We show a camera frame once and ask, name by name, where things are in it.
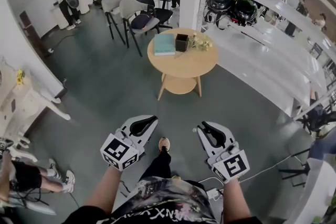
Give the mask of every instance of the forearm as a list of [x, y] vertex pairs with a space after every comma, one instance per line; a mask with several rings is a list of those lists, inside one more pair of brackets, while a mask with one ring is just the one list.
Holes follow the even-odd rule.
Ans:
[[8, 201], [10, 171], [11, 171], [10, 166], [4, 165], [0, 177], [0, 199], [3, 201]]
[[223, 203], [224, 223], [249, 218], [251, 216], [237, 179], [225, 184], [223, 189]]
[[85, 202], [86, 206], [95, 206], [110, 214], [116, 199], [121, 172], [110, 166], [91, 197]]

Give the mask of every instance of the box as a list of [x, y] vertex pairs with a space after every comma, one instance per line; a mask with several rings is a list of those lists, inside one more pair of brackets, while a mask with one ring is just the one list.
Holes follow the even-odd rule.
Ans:
[[188, 35], [178, 34], [175, 39], [176, 51], [185, 52], [188, 45]]

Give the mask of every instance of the teal book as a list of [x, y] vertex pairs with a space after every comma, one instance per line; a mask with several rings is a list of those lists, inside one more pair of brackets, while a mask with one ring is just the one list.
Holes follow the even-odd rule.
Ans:
[[154, 55], [175, 55], [174, 34], [159, 34], [154, 37]]

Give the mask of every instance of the orange shoe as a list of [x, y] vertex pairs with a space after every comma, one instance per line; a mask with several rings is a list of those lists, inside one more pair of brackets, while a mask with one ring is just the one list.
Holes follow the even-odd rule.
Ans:
[[160, 139], [159, 141], [159, 150], [160, 150], [160, 153], [163, 152], [163, 151], [169, 151], [170, 149], [170, 142], [169, 142], [169, 139], [166, 138], [166, 137], [163, 137]]

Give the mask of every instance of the black shorts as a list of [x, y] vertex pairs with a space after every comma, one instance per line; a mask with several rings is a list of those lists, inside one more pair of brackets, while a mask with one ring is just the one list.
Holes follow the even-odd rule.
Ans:
[[16, 170], [16, 191], [27, 191], [40, 188], [42, 176], [36, 166], [27, 165], [23, 162], [13, 162]]

